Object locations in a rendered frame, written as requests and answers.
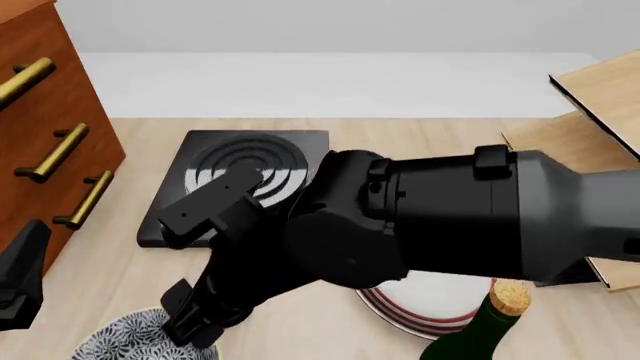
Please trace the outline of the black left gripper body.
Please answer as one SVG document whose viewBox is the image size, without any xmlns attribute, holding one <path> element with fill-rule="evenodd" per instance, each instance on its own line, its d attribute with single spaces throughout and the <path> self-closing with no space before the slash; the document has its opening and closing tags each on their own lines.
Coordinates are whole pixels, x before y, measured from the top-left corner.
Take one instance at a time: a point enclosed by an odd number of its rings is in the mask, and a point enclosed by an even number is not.
<svg viewBox="0 0 640 360">
<path fill-rule="evenodd" d="M 29 329 L 42 302 L 42 299 L 26 295 L 0 300 L 0 331 Z"/>
</svg>

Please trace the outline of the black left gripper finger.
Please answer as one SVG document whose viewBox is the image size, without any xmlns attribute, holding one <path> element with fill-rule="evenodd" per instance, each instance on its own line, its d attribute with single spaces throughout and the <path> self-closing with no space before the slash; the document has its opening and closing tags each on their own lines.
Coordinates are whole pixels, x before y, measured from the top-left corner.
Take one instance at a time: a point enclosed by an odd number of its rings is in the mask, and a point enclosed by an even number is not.
<svg viewBox="0 0 640 360">
<path fill-rule="evenodd" d="M 0 299 L 42 298 L 42 272 L 51 236 L 49 227 L 31 220 L 0 252 Z"/>
</svg>

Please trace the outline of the white plate with red rings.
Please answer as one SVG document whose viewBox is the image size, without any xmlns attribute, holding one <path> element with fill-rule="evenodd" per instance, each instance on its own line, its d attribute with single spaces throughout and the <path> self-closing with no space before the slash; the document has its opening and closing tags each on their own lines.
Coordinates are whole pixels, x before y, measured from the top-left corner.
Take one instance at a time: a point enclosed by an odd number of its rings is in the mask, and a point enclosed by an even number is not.
<svg viewBox="0 0 640 360">
<path fill-rule="evenodd" d="M 495 278 L 410 272 L 400 281 L 386 281 L 356 293 L 391 326 L 436 340 L 464 329 L 495 282 Z"/>
</svg>

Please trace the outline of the green wine bottle with cork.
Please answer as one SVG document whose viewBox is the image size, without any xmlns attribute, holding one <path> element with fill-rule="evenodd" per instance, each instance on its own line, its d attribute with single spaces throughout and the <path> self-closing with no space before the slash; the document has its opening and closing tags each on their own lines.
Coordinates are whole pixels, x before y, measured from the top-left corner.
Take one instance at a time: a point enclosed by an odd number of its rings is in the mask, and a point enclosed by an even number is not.
<svg viewBox="0 0 640 360">
<path fill-rule="evenodd" d="M 522 281 L 499 279 L 468 325 L 433 341 L 419 360 L 493 360 L 496 347 L 531 305 Z"/>
</svg>

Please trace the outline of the orange-brown wooden cabinet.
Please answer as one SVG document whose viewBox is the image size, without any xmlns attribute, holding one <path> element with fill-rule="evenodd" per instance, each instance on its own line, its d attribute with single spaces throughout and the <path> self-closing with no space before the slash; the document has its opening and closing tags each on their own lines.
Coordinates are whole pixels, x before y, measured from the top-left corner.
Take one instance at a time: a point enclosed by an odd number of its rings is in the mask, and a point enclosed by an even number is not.
<svg viewBox="0 0 640 360">
<path fill-rule="evenodd" d="M 70 215 L 91 185 L 83 179 L 103 170 L 114 175 L 125 152 L 55 8 L 56 0 L 0 0 L 0 83 L 13 66 L 47 57 L 56 71 L 0 112 L 0 251 L 28 221 L 51 230 L 44 266 L 49 267 L 74 230 L 52 223 Z M 47 182 L 14 176 L 35 167 L 60 143 L 58 129 L 89 126 L 89 133 Z"/>
</svg>

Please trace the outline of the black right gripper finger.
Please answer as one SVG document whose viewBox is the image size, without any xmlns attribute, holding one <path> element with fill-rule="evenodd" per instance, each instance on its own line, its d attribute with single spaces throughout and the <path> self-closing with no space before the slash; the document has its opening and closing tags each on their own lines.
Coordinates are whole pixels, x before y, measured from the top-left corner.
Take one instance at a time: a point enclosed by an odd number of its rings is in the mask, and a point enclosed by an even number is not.
<svg viewBox="0 0 640 360">
<path fill-rule="evenodd" d="M 178 321 L 170 318 L 163 331 L 177 347 L 211 347 L 221 336 L 221 327 L 206 320 Z"/>
</svg>

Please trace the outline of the black white patterned bowl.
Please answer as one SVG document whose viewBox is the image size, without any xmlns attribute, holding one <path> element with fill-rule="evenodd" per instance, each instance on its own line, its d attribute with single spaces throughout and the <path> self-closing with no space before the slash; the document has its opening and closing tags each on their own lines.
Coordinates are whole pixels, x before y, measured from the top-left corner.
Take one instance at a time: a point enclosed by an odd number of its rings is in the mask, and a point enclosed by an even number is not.
<svg viewBox="0 0 640 360">
<path fill-rule="evenodd" d="M 177 347 L 162 330 L 164 309 L 144 308 L 89 335 L 69 360 L 221 360 L 216 347 Z"/>
</svg>

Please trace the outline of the flat black stove plate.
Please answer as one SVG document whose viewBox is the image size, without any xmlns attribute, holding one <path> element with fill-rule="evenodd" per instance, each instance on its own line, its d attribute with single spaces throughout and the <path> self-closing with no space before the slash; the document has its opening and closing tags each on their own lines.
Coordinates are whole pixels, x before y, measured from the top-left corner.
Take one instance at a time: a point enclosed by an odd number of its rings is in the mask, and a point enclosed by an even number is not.
<svg viewBox="0 0 640 360">
<path fill-rule="evenodd" d="M 328 131 L 189 131 L 140 224 L 137 243 L 164 248 L 157 212 L 235 164 L 249 164 L 262 173 L 254 197 L 278 214 L 313 179 L 328 150 Z"/>
</svg>

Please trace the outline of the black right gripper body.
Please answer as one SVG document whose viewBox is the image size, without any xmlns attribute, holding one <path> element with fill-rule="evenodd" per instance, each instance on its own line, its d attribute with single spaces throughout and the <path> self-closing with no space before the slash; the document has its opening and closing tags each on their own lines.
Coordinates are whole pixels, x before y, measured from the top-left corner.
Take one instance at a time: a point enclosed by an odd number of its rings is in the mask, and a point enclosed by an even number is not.
<svg viewBox="0 0 640 360">
<path fill-rule="evenodd" d="M 234 308 L 207 285 L 192 287 L 181 279 L 161 296 L 161 305 L 170 318 L 178 321 L 206 320 L 221 329 L 237 326 L 246 320 L 254 308 Z"/>
</svg>

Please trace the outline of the pale wooden wine rack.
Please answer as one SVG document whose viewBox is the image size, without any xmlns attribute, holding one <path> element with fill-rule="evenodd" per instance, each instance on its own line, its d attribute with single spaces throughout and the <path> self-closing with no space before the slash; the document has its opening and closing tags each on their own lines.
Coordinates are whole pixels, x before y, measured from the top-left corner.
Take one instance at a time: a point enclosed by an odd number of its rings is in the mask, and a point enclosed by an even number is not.
<svg viewBox="0 0 640 360">
<path fill-rule="evenodd" d="M 558 284 L 584 263 L 608 290 L 640 288 L 640 50 L 550 81 L 576 111 L 506 137 L 523 276 Z"/>
</svg>

